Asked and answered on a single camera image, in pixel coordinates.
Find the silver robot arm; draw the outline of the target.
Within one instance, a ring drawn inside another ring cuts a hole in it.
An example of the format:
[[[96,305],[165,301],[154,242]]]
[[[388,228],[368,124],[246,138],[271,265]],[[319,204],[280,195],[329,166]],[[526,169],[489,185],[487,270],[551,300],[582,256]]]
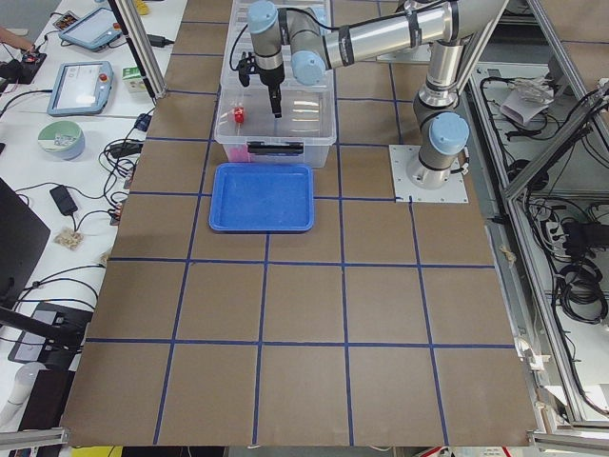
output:
[[[260,77],[274,116],[281,117],[283,47],[290,49],[295,79],[316,86],[330,70],[430,45],[426,79],[413,102],[422,145],[406,169],[415,186],[439,189],[469,138],[466,121],[455,112],[462,87],[481,55],[482,35],[492,32],[505,6],[503,1],[421,1],[391,15],[331,28],[310,9],[256,1],[247,10],[245,27],[253,50],[243,54],[236,71],[243,86],[251,75]]]

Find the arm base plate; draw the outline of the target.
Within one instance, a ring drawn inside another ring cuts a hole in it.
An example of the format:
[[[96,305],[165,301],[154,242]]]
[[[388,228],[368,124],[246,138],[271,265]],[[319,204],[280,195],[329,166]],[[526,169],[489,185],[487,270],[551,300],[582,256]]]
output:
[[[431,58],[431,48],[417,48],[415,50],[398,50],[376,57],[378,62],[401,63],[412,65],[428,65]]]
[[[467,204],[464,183],[467,166],[454,157],[449,169],[427,169],[419,157],[419,146],[390,145],[390,165],[395,200],[401,203]]]

